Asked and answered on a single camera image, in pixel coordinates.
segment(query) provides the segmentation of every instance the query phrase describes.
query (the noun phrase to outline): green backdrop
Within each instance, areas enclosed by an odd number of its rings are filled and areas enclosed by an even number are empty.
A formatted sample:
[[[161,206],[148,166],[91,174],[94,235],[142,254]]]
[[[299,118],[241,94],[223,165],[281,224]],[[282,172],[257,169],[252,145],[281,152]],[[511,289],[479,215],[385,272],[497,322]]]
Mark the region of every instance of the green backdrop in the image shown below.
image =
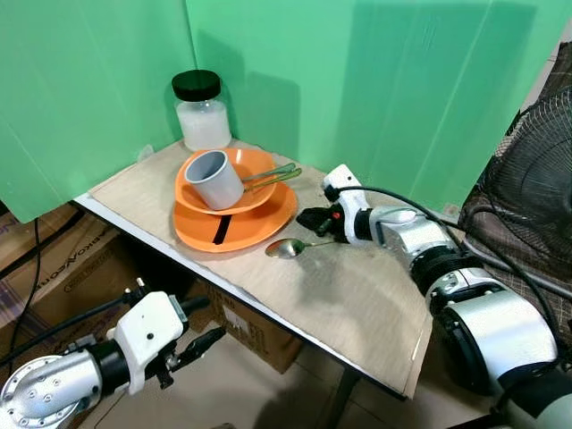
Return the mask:
[[[178,139],[196,52],[236,137],[460,204],[569,3],[0,0],[0,198],[28,221]]]
[[[462,204],[569,0],[187,0],[233,133],[442,210]]]
[[[0,0],[0,199],[21,221],[181,137],[181,0]]]

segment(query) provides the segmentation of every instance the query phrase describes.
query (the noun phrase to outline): cardboard box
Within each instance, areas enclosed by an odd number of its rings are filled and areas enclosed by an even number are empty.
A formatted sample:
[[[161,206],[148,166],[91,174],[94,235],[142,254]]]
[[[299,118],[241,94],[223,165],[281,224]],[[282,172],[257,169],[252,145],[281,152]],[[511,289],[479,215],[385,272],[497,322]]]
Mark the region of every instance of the cardboard box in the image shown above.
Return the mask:
[[[69,207],[56,209],[42,219],[42,231],[49,235],[73,213]],[[13,226],[17,227],[0,235],[0,247],[10,249],[14,258],[33,247],[33,223]],[[7,258],[3,260],[3,264],[10,263]],[[129,254],[119,241],[118,231],[89,214],[42,250],[40,268],[39,289],[21,324],[16,344],[36,337],[74,315],[120,297],[126,287],[133,286],[137,277]],[[13,327],[28,298],[35,271],[34,257],[0,279],[0,356],[9,351]],[[16,359],[14,368],[32,358],[61,353],[69,343],[87,334],[104,338],[107,330],[115,326],[127,309],[126,306],[113,307],[71,326]],[[0,385],[6,376],[7,370],[3,369]]]
[[[202,279],[195,280],[189,298],[199,295],[207,295],[211,304],[191,315],[193,331],[202,332],[215,320],[280,374],[286,372],[302,347],[299,338]]]

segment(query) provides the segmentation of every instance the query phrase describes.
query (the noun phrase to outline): glass jar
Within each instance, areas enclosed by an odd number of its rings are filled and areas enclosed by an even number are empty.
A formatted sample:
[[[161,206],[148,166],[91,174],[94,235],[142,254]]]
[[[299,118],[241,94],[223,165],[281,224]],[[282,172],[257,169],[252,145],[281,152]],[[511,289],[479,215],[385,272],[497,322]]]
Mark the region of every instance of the glass jar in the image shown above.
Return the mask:
[[[191,150],[218,149],[231,143],[221,79],[213,71],[191,70],[172,78],[172,90],[185,146]]]

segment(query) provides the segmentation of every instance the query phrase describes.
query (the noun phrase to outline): floor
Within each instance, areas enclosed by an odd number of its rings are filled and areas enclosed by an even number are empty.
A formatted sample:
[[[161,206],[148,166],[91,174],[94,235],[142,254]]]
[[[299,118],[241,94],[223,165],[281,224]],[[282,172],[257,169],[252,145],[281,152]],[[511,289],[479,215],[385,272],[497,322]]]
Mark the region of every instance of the floor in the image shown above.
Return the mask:
[[[196,336],[188,332],[181,345]],[[156,380],[136,396],[104,400],[81,429],[303,429],[323,424],[341,366],[307,345],[283,375],[226,335],[198,362],[175,375],[166,391]],[[416,396],[398,401],[360,381],[339,429],[446,428],[486,413],[489,400],[454,385],[444,372],[440,350],[430,344]]]

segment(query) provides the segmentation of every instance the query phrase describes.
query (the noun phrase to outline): orange bowl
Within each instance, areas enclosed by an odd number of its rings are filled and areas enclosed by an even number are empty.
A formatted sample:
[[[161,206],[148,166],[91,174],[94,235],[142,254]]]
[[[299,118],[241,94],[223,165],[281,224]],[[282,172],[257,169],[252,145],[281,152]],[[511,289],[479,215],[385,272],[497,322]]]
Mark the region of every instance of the orange bowl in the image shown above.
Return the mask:
[[[284,183],[278,183],[268,201],[247,212],[216,216],[175,203],[172,219],[182,242],[205,252],[222,253],[266,240],[288,223],[296,210],[296,194]]]
[[[257,149],[237,149],[234,147],[227,147],[222,149],[229,157],[234,170],[239,177],[248,177],[261,172],[267,172],[275,168],[272,155],[264,150]],[[242,198],[234,206],[225,208],[224,210],[214,210],[207,206],[200,194],[195,188],[185,180],[185,170],[189,164],[200,154],[205,153],[205,150],[199,150],[193,154],[191,158],[185,161],[175,179],[175,200],[191,210],[208,215],[235,215],[237,213],[252,210],[255,207],[261,206],[270,198],[276,190],[276,183],[272,183],[261,188],[253,189],[245,192]],[[269,177],[258,179],[256,181],[249,181],[248,185],[254,185],[261,181],[269,180]]]

